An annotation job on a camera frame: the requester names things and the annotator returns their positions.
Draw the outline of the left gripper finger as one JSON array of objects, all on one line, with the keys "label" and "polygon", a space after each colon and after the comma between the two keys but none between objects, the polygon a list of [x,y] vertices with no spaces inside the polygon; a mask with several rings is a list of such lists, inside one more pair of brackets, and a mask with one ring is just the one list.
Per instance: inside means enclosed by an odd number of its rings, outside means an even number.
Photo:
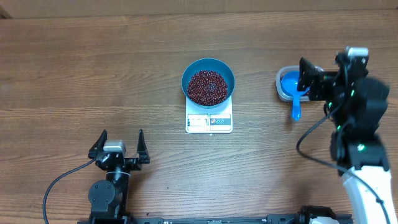
[{"label": "left gripper finger", "polygon": [[98,140],[94,143],[94,145],[90,148],[88,152],[89,159],[95,159],[99,152],[103,151],[103,147],[105,142],[107,141],[107,130],[103,130]]},{"label": "left gripper finger", "polygon": [[137,143],[137,153],[139,155],[139,160],[141,164],[149,164],[150,163],[150,155],[147,150],[147,146],[145,144],[144,132],[142,129],[139,130],[139,140]]}]

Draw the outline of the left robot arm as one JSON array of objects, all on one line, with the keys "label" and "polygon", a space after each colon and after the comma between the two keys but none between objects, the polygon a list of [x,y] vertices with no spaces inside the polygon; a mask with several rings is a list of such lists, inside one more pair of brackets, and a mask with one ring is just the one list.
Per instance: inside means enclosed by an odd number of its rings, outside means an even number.
[{"label": "left robot arm", "polygon": [[104,180],[95,182],[88,192],[91,203],[89,223],[135,223],[131,213],[126,211],[129,195],[129,180],[132,171],[139,171],[150,162],[150,155],[144,140],[143,130],[139,139],[135,158],[126,157],[123,140],[108,140],[103,131],[88,153],[95,165],[106,172]]}]

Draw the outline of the blue plastic measuring scoop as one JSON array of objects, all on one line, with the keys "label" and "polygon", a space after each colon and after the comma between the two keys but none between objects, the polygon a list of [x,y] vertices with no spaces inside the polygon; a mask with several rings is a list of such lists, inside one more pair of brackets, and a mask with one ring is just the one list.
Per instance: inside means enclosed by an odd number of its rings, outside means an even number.
[{"label": "blue plastic measuring scoop", "polygon": [[309,91],[309,88],[304,91],[298,91],[299,71],[291,71],[286,73],[281,81],[283,90],[292,97],[292,114],[291,117],[298,121],[301,118],[301,104],[300,97]]}]

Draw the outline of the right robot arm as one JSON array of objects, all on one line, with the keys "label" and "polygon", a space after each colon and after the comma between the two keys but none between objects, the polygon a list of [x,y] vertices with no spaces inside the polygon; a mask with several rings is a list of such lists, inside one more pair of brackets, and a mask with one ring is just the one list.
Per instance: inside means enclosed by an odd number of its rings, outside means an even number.
[{"label": "right robot arm", "polygon": [[368,77],[368,58],[338,55],[336,72],[320,71],[307,59],[299,62],[298,89],[309,89],[312,101],[324,101],[326,116],[336,130],[331,135],[333,163],[338,170],[356,223],[397,223],[392,174],[387,152],[377,134],[387,110],[389,87]]}]

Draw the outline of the teal blue bowl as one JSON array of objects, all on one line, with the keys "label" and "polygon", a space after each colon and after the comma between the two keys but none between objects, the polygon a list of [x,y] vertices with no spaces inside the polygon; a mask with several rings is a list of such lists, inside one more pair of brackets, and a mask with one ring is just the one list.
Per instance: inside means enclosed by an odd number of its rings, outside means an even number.
[{"label": "teal blue bowl", "polygon": [[188,102],[216,108],[231,98],[236,80],[230,67],[215,58],[201,58],[183,72],[181,87]]}]

